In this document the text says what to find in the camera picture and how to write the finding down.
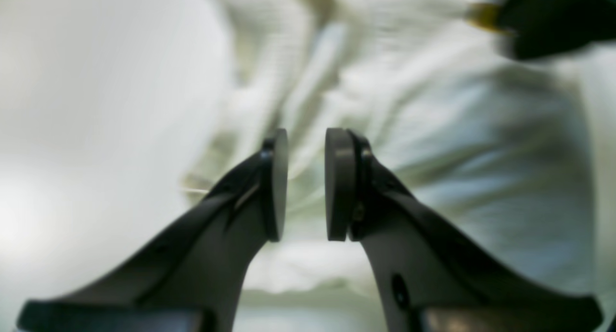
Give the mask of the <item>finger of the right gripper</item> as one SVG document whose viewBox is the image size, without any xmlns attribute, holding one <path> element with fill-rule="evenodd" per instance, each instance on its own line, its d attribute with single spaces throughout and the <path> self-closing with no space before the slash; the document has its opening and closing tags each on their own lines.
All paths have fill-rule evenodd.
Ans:
<svg viewBox="0 0 616 332">
<path fill-rule="evenodd" d="M 616 37 L 615 0 L 495 0 L 474 3 L 469 23 L 499 36 L 507 58 L 530 61 Z"/>
</svg>

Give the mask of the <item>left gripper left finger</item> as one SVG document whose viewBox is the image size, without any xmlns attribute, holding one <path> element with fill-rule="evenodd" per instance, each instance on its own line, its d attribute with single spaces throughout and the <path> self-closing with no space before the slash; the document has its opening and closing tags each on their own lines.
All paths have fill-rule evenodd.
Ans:
<svg viewBox="0 0 616 332">
<path fill-rule="evenodd" d="M 128 260 L 55 299 L 29 300 L 20 332 L 230 332 L 249 264 L 283 236 L 288 139 L 278 129 Z"/>
</svg>

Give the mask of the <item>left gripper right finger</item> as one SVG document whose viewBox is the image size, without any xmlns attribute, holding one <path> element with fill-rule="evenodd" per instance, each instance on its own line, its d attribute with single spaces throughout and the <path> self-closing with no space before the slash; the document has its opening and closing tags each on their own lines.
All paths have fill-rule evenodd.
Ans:
<svg viewBox="0 0 616 332">
<path fill-rule="evenodd" d="M 541 286 L 418 201 L 349 129 L 325 135 L 326 234 L 359 242 L 390 332 L 592 332 L 591 295 Z"/>
</svg>

